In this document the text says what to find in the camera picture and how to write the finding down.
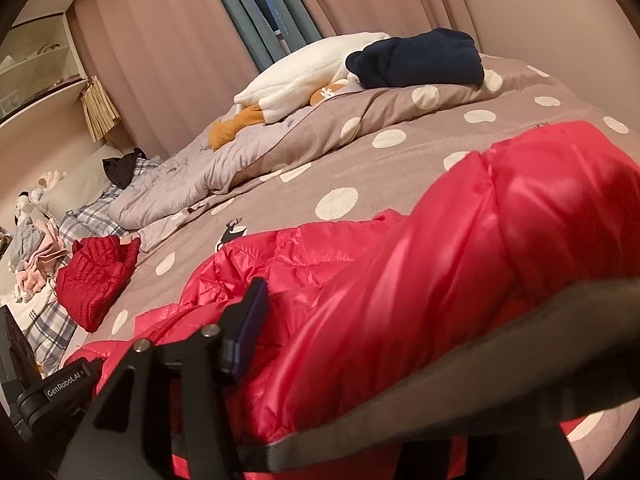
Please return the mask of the bright red puffer jacket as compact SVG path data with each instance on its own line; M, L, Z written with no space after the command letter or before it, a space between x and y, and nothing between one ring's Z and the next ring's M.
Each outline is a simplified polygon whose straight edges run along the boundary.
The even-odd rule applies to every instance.
M639 137L564 122L472 151L408 214L248 234L126 341L268 312L224 387L242 478L579 478L564 422L639 396Z

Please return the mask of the pile of pastel clothes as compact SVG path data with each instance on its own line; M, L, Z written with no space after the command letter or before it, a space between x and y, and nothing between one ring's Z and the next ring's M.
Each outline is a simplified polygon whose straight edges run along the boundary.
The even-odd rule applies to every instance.
M14 204L14 231L1 230L1 299L29 302L46 287L58 259L65 254L58 222L44 200L67 177L66 171L42 174Z

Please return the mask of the plaid bed sheet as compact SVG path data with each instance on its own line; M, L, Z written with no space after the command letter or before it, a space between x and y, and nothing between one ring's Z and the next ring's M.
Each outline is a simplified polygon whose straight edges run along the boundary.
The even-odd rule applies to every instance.
M112 220L107 211L157 159L136 157L125 175L107 181L95 200L66 211L55 222L66 255L52 276L52 294L42 311L29 315L24 334L37 364L50 375L62 365L63 356L78 330L98 330L111 307L134 275L141 240Z

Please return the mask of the dark red quilted garment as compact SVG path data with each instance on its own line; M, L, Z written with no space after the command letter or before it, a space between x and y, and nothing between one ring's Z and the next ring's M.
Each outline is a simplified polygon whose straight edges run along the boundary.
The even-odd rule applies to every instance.
M102 324L108 310L136 270L141 240L119 236L75 240L70 262L58 271L55 293L72 320L88 333Z

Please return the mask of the grey lilac quilt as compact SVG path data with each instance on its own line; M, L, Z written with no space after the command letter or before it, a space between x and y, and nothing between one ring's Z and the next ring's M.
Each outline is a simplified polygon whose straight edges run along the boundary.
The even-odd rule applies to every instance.
M283 122L242 129L218 150L199 136L186 148L145 171L111 203L108 216L127 231L170 217L212 194L299 162L315 140L331 137L329 105L304 107Z

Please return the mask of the beige pillow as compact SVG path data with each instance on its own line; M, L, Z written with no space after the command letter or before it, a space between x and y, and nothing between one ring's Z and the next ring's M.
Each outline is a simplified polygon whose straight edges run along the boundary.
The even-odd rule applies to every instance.
M48 218L61 222L69 211L93 203L111 185L103 169L104 159L121 157L121 151L104 144L66 174L51 191L45 192L38 209Z

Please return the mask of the black small garment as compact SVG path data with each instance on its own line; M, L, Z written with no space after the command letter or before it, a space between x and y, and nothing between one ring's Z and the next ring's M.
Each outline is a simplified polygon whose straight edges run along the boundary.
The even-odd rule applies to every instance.
M135 148L122 157L110 157L102 160L104 174L112 185L124 190L134 178L138 159L146 159L141 148Z

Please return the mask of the curtain tassel tieback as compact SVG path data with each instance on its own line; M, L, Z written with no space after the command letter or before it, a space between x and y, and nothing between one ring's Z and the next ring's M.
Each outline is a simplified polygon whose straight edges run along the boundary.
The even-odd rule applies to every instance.
M81 91L80 102L93 142L103 140L122 120L97 76L92 76Z

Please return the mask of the polka dot brown bed cover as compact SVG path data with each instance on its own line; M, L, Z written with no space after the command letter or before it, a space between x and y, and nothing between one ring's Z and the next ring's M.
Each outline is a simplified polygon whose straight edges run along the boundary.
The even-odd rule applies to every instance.
M478 86L366 90L351 84L320 102L329 105L331 137L315 140L291 166L207 196L183 228L142 254L113 312L88 334L78 358L101 359L82 354L87 344L130 339L142 314L177 302L193 271L239 237L305 223L367 221L388 210L408 214L466 154L538 127L589 122L631 133L532 66L492 56L483 65ZM125 323L117 319L122 311L129 315Z

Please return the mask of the white plush goose toy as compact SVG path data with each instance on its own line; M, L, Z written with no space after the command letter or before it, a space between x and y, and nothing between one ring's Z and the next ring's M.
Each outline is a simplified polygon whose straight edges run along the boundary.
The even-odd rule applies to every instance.
M356 32L324 38L281 58L260 73L233 102L235 115L208 128L207 146L219 150L243 128L274 124L309 104L322 88L348 78L346 58L387 39L385 32Z

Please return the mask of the glass door cabinet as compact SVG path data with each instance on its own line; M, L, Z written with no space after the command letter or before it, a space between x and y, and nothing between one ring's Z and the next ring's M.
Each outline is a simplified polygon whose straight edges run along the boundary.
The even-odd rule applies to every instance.
M65 13L15 25L1 44L1 121L86 82Z

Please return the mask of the pink beige curtain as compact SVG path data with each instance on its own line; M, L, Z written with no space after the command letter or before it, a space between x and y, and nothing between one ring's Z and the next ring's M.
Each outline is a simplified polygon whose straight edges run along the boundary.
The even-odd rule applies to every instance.
M322 38L474 32L465 0L303 0ZM70 30L133 144L168 156L194 139L260 70L221 0L75 0Z

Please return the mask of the blue grey curtain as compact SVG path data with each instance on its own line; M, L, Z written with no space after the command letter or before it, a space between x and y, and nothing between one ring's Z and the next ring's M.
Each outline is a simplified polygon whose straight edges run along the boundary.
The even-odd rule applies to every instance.
M221 0L261 72L322 38L303 0Z

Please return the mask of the navy blue folded garment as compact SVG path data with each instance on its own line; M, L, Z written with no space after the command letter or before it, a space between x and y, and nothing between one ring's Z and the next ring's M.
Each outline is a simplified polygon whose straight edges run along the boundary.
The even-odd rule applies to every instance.
M345 60L366 89L419 84L478 86L485 78L474 39L466 32L435 28L418 36L375 41Z

